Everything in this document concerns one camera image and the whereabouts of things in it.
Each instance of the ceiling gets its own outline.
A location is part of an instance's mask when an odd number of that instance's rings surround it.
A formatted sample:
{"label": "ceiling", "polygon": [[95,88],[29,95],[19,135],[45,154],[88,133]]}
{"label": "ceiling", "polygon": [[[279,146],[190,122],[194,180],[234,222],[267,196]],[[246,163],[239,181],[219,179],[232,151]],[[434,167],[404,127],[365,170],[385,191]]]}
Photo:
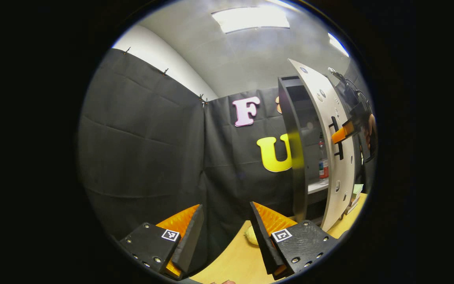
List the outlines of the ceiling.
{"label": "ceiling", "polygon": [[[222,9],[259,6],[285,11],[290,29],[224,34],[211,16]],[[297,74],[288,58],[322,74],[328,74],[328,67],[344,73],[350,62],[329,43],[329,30],[320,19],[265,0],[181,0],[154,12],[139,25],[173,47],[218,97],[277,87],[278,76]]]}

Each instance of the yellow letter u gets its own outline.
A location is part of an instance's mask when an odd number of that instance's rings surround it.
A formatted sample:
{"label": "yellow letter u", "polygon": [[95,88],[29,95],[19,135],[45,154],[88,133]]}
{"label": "yellow letter u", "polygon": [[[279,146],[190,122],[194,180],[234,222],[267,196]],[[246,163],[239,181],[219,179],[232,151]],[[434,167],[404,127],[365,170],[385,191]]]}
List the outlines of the yellow letter u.
{"label": "yellow letter u", "polygon": [[257,145],[260,147],[260,154],[262,155],[262,164],[271,172],[282,172],[292,167],[292,155],[290,154],[290,144],[288,144],[288,135],[284,134],[279,137],[285,142],[287,148],[287,159],[284,161],[276,160],[276,151],[274,150],[274,143],[276,138],[265,137],[257,140]]}

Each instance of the white wall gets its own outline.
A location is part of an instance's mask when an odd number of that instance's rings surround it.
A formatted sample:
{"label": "white wall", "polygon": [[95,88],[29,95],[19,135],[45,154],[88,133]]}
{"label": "white wall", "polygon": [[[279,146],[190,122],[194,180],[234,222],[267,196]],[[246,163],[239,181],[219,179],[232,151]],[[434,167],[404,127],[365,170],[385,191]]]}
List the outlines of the white wall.
{"label": "white wall", "polygon": [[203,99],[211,101],[218,96],[197,74],[189,63],[180,56],[168,43],[149,29],[135,25],[128,30],[113,46],[114,49],[131,50],[128,53],[146,61],[153,67],[178,81],[196,95],[204,94]]}

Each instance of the shelf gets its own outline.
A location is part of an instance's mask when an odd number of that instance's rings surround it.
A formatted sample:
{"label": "shelf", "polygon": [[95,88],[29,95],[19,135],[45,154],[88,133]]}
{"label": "shelf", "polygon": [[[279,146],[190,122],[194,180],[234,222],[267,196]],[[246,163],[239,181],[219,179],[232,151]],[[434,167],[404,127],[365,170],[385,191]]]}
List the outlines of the shelf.
{"label": "shelf", "polygon": [[327,189],[327,188],[328,188],[328,179],[327,179],[326,184],[324,184],[324,185],[321,185],[320,181],[317,180],[316,182],[310,183],[308,185],[308,194],[319,192],[319,191],[322,191],[323,189]]}

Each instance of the water bottle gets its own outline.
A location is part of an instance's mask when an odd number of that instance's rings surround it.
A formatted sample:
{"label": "water bottle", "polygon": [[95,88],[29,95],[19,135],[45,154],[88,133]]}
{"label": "water bottle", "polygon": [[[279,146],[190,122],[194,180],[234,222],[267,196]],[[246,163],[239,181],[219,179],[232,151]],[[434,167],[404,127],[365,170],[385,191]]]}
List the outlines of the water bottle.
{"label": "water bottle", "polygon": [[325,143],[323,142],[323,133],[320,133],[320,141],[318,142],[318,145],[320,147],[320,160],[318,161],[320,184],[324,185],[328,182],[328,160]]}

